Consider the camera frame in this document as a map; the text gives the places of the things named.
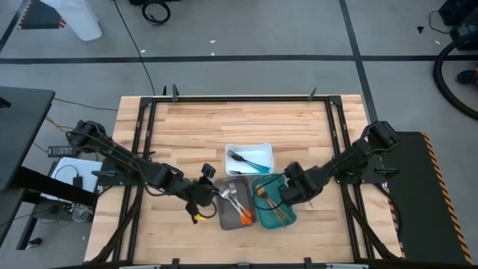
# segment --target table leg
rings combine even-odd
[[[49,176],[45,176],[26,167],[20,167],[18,169],[13,183],[29,190],[39,191],[42,194],[49,194],[59,199],[69,200],[91,207],[96,207],[98,199],[97,194],[52,179]]]

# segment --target gray floor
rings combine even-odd
[[[20,0],[0,4],[0,34]],[[346,0],[361,55],[437,55],[448,35],[428,28],[428,13],[444,0]],[[109,0],[90,1],[103,36],[80,41],[61,30],[14,30],[0,58],[136,57],[128,33]],[[171,20],[154,27],[126,0],[118,5],[140,50],[147,57],[214,55],[351,55],[352,49],[338,0],[184,0],[170,3]],[[439,17],[433,24],[446,29]],[[418,26],[425,29],[422,34]],[[453,80],[473,62],[447,62],[444,77],[462,100],[478,109],[475,86]],[[181,94],[359,93],[362,88],[352,61],[234,61],[147,63],[157,92],[176,83]],[[445,102],[432,80],[432,62],[364,62],[379,119],[397,130],[428,132],[451,199],[473,257],[478,257],[478,190],[475,158],[477,122]],[[58,98],[117,108],[121,96],[152,94],[141,64],[0,64],[0,84],[55,90]],[[54,102],[49,116],[65,126],[96,120],[111,133],[116,114]],[[64,135],[44,123],[35,140],[46,148],[64,145]],[[46,173],[53,159],[32,147],[25,166]],[[19,216],[27,214],[23,205]],[[13,225],[0,249],[6,268],[51,268],[82,261],[89,235],[87,224],[58,227],[40,224],[45,239],[34,250],[15,251],[25,220]]]

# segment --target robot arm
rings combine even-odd
[[[214,176],[215,170],[209,164],[205,164],[204,176],[199,181],[191,181],[177,168],[145,160],[115,143],[102,125],[92,121],[80,120],[73,131],[66,133],[66,138],[71,146],[83,152],[98,152],[113,160],[116,168],[130,179],[166,195],[176,195],[193,205],[193,209],[197,209],[196,204],[208,206],[212,202],[216,188],[208,178]]]
[[[397,133],[387,122],[377,121],[367,126],[349,149],[322,167],[314,166],[304,171],[299,163],[290,164],[285,168],[288,186],[281,190],[283,203],[293,205],[311,200],[322,192],[333,176],[356,183],[372,156],[392,150],[399,142]]]

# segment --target wooden table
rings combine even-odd
[[[341,98],[350,140],[354,141],[367,125],[364,106],[360,95]],[[140,97],[121,99],[113,133],[113,139],[129,149],[139,101]],[[338,126],[336,110],[334,115]],[[333,148],[325,105],[318,102],[198,102],[161,103],[156,108],[152,136],[152,150],[156,153],[152,158],[179,168],[186,177],[200,176],[205,162],[216,168],[216,178],[226,177],[224,146],[227,143],[263,142],[273,145],[276,172],[292,161],[298,161],[304,168],[327,162]],[[116,229],[123,188],[111,188],[99,198],[85,260],[98,254]],[[388,200],[372,185],[362,186],[361,191],[370,226],[391,252],[401,256]],[[297,222],[286,229],[269,231],[257,223],[245,229],[223,231],[217,217],[193,225],[184,210],[185,202],[177,197],[145,194],[134,263],[170,264],[173,258],[180,258],[182,264],[301,263],[304,257],[311,257],[313,262],[352,262],[339,185],[331,180],[311,203],[313,207],[308,203],[294,205]],[[212,209],[203,211],[207,214]],[[361,254],[365,257],[363,237],[356,226]],[[128,230],[123,238],[122,258],[125,258],[127,240]]]

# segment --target silver fork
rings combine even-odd
[[[229,189],[231,190],[231,194],[232,194],[232,198],[235,200],[235,202],[238,204],[238,207],[240,209],[242,209],[242,211],[244,212],[244,214],[247,216],[247,217],[252,217],[252,214],[249,210],[247,210],[245,207],[243,207],[239,200],[238,200],[238,190],[236,190],[236,185],[234,183],[229,183]]]
[[[240,215],[240,223],[243,224],[243,225],[252,225],[252,219],[249,217],[249,215],[246,215],[244,214],[240,208],[238,207],[238,205],[236,205],[234,203],[234,201],[231,199],[232,195],[231,195],[231,190],[229,190],[227,187],[225,186],[219,186],[219,195],[228,200],[232,206],[234,206],[234,208],[238,211],[239,215]]]
[[[236,210],[239,212],[239,214],[242,214],[242,211],[240,210],[238,205],[233,200],[231,200],[231,198],[230,198],[231,195],[229,195],[230,193],[231,193],[231,190],[229,190],[228,188],[226,188],[224,186],[219,186],[219,195],[223,199],[228,200],[232,204],[232,206],[234,206],[234,208],[236,208]]]

